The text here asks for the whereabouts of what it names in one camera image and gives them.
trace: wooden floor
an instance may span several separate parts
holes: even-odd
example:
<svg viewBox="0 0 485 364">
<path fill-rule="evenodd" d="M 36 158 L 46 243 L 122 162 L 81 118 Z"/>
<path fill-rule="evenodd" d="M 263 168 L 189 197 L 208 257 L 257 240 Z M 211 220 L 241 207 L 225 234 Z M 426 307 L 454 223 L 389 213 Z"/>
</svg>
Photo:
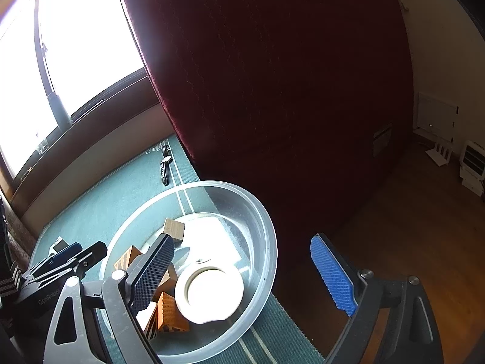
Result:
<svg viewBox="0 0 485 364">
<path fill-rule="evenodd" d="M 438 168 L 413 143 L 384 185 L 333 239 L 357 268 L 418 276 L 431 301 L 446 364 L 462 364 L 485 329 L 485 204 L 460 184 L 457 162 Z M 278 274 L 273 292 L 323 356 L 347 317 L 309 258 Z M 373 361 L 380 316 L 362 360 Z"/>
</svg>

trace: orange wooden block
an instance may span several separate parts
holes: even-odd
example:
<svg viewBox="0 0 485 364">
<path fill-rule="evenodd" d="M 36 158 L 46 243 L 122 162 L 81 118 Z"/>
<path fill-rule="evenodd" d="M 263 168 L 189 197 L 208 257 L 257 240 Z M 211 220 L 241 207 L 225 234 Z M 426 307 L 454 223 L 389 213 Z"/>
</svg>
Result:
<svg viewBox="0 0 485 364">
<path fill-rule="evenodd" d="M 189 331 L 189 321 L 181 315 L 175 298 L 163 292 L 157 303 L 158 331 L 183 332 Z"/>
<path fill-rule="evenodd" d="M 133 245 L 128 248 L 123 256 L 121 256 L 115 263 L 115 269 L 127 270 L 129 265 L 135 260 L 135 257 L 141 255 L 142 253 Z"/>
</svg>

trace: table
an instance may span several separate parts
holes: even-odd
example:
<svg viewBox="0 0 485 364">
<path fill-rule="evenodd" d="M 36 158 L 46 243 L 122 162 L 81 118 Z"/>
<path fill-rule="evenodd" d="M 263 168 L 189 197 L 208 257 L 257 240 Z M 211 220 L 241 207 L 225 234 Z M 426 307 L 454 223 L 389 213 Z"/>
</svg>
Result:
<svg viewBox="0 0 485 364">
<path fill-rule="evenodd" d="M 171 147 L 174 157 L 174 162 L 170 164 L 168 186 L 162 185 L 160 177 L 159 163 L 164 143 Z M 31 265 L 47 256 L 49 247 L 58 236 L 67 243 L 79 242 L 83 248 L 100 240 L 108 245 L 118 228 L 140 205 L 174 185 L 198 180 L 182 146 L 176 136 L 171 135 L 111 172 L 45 226 L 32 254 Z M 186 213 L 191 212 L 184 197 L 180 198 L 179 205 Z M 97 264 L 87 272 L 84 280 L 97 280 L 99 269 L 100 264 Z M 103 333 L 113 362 L 122 364 L 124 360 L 115 341 L 109 337 L 107 330 Z M 323 357 L 271 294 L 246 334 L 230 348 L 204 363 L 317 364 L 323 361 Z"/>
</svg>

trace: screw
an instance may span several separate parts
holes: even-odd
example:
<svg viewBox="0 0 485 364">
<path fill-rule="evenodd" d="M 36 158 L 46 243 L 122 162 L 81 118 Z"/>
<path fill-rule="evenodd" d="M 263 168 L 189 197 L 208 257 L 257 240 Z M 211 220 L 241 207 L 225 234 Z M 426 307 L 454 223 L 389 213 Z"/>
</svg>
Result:
<svg viewBox="0 0 485 364">
<path fill-rule="evenodd" d="M 411 276 L 407 280 L 409 281 L 409 283 L 411 283 L 414 286 L 416 286 L 420 283 L 420 279 L 418 277 Z"/>
<path fill-rule="evenodd" d="M 360 271 L 360 274 L 364 279 L 370 279 L 374 277 L 374 272 L 370 271 L 369 269 L 363 269 L 362 271 Z"/>
</svg>

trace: white heater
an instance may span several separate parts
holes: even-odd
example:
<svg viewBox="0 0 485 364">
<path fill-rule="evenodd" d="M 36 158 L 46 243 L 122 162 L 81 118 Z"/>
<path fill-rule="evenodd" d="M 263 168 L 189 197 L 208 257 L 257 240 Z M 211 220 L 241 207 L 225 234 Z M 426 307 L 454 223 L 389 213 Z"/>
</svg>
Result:
<svg viewBox="0 0 485 364">
<path fill-rule="evenodd" d="M 466 141 L 460 156 L 461 184 L 478 196 L 483 194 L 485 178 L 485 149 L 472 141 Z"/>
</svg>

